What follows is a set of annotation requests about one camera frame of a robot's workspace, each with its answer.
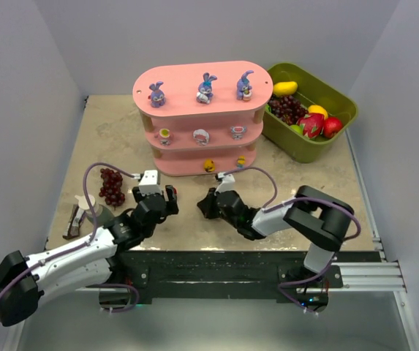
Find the blonde blue dress doll toy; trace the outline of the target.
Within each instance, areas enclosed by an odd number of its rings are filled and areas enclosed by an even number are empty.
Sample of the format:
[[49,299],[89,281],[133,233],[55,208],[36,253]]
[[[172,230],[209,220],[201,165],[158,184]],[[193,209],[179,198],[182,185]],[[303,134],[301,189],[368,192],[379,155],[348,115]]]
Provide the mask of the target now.
[[246,166],[246,157],[245,156],[239,156],[236,160],[236,167],[237,168],[244,168]]

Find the pink toy with green centre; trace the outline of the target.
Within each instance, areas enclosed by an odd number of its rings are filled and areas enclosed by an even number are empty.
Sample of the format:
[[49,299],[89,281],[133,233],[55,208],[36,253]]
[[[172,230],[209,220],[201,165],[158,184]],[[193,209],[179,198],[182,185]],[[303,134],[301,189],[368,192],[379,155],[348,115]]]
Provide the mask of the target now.
[[154,138],[161,146],[169,146],[173,140],[173,134],[168,128],[161,128],[154,134]]

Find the pink toy with white frill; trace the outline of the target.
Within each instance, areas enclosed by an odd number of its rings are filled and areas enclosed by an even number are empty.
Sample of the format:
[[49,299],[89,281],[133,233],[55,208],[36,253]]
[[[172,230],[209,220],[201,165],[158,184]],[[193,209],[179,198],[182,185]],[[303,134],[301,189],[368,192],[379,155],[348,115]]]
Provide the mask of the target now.
[[196,129],[192,137],[199,146],[206,146],[210,140],[210,134],[204,129]]

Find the pink toy with blue bow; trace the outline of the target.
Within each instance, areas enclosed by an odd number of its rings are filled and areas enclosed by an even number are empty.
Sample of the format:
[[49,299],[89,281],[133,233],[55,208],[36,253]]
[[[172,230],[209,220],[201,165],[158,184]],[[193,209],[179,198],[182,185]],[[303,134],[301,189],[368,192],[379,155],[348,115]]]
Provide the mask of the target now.
[[230,127],[230,134],[234,140],[241,140],[246,134],[247,127],[245,126],[232,126]]

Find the purple bunny toy red bow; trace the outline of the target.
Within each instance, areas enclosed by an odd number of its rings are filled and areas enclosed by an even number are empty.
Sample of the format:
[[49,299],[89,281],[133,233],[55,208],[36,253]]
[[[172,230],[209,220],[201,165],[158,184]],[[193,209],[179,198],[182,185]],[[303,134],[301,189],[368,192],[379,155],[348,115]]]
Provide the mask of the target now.
[[152,107],[158,108],[166,103],[165,93],[161,90],[163,84],[162,81],[157,81],[149,86],[151,94],[148,96],[148,99]]

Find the purple bunny toy blue ears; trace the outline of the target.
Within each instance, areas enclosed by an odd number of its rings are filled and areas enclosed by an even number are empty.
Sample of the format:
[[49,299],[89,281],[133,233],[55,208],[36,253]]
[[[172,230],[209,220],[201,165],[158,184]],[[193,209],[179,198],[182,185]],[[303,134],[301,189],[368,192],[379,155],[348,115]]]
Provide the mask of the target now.
[[212,83],[217,80],[217,76],[210,75],[208,72],[203,74],[203,82],[198,86],[196,100],[199,103],[210,104],[214,96]]

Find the purple bunny toy with cup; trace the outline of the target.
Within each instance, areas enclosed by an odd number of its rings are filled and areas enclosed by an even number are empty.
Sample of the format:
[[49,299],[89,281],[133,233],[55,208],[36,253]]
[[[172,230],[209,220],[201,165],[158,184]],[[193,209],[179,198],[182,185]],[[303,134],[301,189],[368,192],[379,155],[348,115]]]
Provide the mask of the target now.
[[243,73],[240,79],[238,80],[236,84],[237,100],[249,101],[252,98],[252,86],[250,84],[249,75],[253,72],[253,70],[245,71],[245,73]]

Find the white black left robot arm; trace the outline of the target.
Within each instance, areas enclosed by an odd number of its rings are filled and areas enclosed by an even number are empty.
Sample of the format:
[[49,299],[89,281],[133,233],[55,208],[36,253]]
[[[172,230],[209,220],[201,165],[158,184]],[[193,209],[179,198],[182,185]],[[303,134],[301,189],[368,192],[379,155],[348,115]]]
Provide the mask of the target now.
[[11,252],[0,262],[0,322],[10,327],[38,307],[77,288],[109,282],[118,256],[150,238],[158,224],[178,213],[177,191],[143,195],[137,205],[80,240],[39,254]]

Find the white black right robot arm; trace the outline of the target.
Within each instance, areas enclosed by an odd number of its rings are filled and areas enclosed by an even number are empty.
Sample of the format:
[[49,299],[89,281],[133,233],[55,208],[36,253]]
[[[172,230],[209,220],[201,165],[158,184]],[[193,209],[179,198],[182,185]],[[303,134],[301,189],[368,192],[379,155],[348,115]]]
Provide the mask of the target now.
[[291,199],[264,208],[249,207],[234,190],[218,192],[211,188],[197,207],[206,219],[222,219],[250,241],[287,229],[308,239],[310,246],[303,267],[289,285],[324,276],[342,244],[361,233],[350,205],[310,186],[301,186]]

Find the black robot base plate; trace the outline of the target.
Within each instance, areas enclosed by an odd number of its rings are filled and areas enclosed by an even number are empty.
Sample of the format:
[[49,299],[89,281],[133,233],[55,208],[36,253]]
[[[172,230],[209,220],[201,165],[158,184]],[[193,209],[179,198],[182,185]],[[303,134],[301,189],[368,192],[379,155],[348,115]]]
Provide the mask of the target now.
[[107,260],[109,284],[129,284],[139,292],[139,303],[157,298],[267,299],[287,302],[281,283],[293,297],[323,296],[343,286],[339,266],[323,278],[301,284],[308,274],[302,268],[304,252],[172,252],[128,251]]

